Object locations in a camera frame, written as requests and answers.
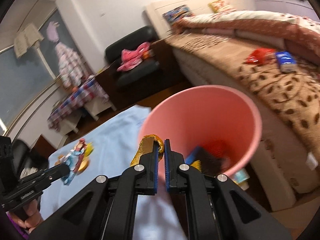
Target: brown floor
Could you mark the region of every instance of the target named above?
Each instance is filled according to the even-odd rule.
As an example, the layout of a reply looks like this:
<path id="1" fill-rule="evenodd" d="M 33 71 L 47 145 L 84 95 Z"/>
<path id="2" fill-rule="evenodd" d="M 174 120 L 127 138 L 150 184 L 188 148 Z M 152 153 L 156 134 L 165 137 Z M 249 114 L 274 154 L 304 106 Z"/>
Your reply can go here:
<path id="1" fill-rule="evenodd" d="M 178 93 L 182 90 L 188 89 L 192 87 L 192 85 L 185 81 L 181 82 L 173 87 L 167 88 L 165 90 L 162 90 L 148 98 L 145 98 L 139 102 L 137 102 L 137 105 L 140 106 L 147 106 L 151 107 L 152 109 L 155 108 L 159 103 L 161 103 L 163 100 L 166 98 L 174 95 L 175 93 Z M 71 132 L 69 133 L 68 139 L 65 144 L 72 142 L 74 140 L 77 140 L 84 136 L 85 134 L 89 133 L 91 130 L 95 129 L 99 125 L 103 124 L 104 122 L 108 121 L 112 117 L 116 116 L 120 112 L 124 111 L 125 109 L 117 110 L 117 111 L 112 111 L 111 108 L 107 109 L 106 111 L 103 111 L 100 113 L 99 119 L 95 121 L 90 117 L 89 115 L 81 118 L 80 122 L 77 125 L 77 128 L 79 129 L 78 133 Z M 249 184 L 249 189 L 246 190 L 246 192 L 253 198 L 255 199 L 261 206 L 263 206 L 268 212 L 271 211 L 271 207 L 269 204 L 269 201 L 263 191 L 263 188 L 259 182 L 259 179 L 257 175 L 254 173 L 254 170 L 250 165 L 247 165 L 246 170 L 248 174 L 250 175 L 250 178 L 248 180 Z"/>

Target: chair backrest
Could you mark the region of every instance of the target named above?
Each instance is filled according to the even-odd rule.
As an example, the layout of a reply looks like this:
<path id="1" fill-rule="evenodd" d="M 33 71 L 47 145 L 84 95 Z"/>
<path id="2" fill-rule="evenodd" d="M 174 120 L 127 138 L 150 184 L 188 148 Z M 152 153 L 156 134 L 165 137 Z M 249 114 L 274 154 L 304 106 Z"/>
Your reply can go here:
<path id="1" fill-rule="evenodd" d="M 158 39 L 159 37 L 153 27 L 144 26 L 108 46 L 105 50 L 105 58 L 111 64 L 121 56 L 123 49 L 135 50 L 146 41 L 151 42 Z"/>

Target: brown patterned bedsheet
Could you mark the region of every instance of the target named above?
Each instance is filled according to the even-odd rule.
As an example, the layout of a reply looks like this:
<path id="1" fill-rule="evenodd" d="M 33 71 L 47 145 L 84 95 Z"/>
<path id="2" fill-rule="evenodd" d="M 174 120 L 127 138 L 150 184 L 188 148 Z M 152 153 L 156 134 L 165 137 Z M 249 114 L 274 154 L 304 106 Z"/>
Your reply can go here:
<path id="1" fill-rule="evenodd" d="M 261 44 L 215 35 L 180 34 L 166 39 L 237 79 L 262 99 L 301 138 L 320 161 L 320 82 L 317 66 L 296 57 L 295 73 L 281 73 L 277 64 L 245 64 Z"/>

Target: red package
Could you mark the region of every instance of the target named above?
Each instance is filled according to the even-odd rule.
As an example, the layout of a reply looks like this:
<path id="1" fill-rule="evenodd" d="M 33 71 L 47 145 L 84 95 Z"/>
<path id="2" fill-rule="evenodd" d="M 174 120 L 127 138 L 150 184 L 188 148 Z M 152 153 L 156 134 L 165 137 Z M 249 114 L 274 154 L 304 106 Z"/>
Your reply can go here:
<path id="1" fill-rule="evenodd" d="M 264 65 L 272 62 L 275 59 L 275 49 L 259 48 L 254 50 L 247 57 L 247 64 Z"/>

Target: metal bolt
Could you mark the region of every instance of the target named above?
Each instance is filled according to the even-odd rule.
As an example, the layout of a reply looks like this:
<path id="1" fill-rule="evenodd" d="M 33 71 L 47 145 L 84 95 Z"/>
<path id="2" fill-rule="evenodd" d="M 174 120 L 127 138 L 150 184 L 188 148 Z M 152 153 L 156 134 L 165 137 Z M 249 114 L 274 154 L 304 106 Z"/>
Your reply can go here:
<path id="1" fill-rule="evenodd" d="M 227 177 L 226 175 L 224 175 L 224 174 L 219 174 L 219 175 L 217 176 L 217 179 L 218 179 L 219 181 L 221 181 L 221 182 L 225 182 L 225 181 L 228 179 L 228 177 Z"/>
<path id="2" fill-rule="evenodd" d="M 144 166 L 141 165 L 141 164 L 137 164 L 137 165 L 134 167 L 134 169 L 135 169 L 136 171 L 143 171 L 143 170 L 144 170 Z"/>
<path id="3" fill-rule="evenodd" d="M 181 164 L 180 166 L 179 166 L 179 169 L 180 170 L 182 170 L 182 171 L 187 171 L 187 170 L 189 170 L 189 165 L 188 164 Z"/>
<path id="4" fill-rule="evenodd" d="M 106 176 L 100 175 L 96 178 L 98 183 L 104 183 L 107 180 Z"/>

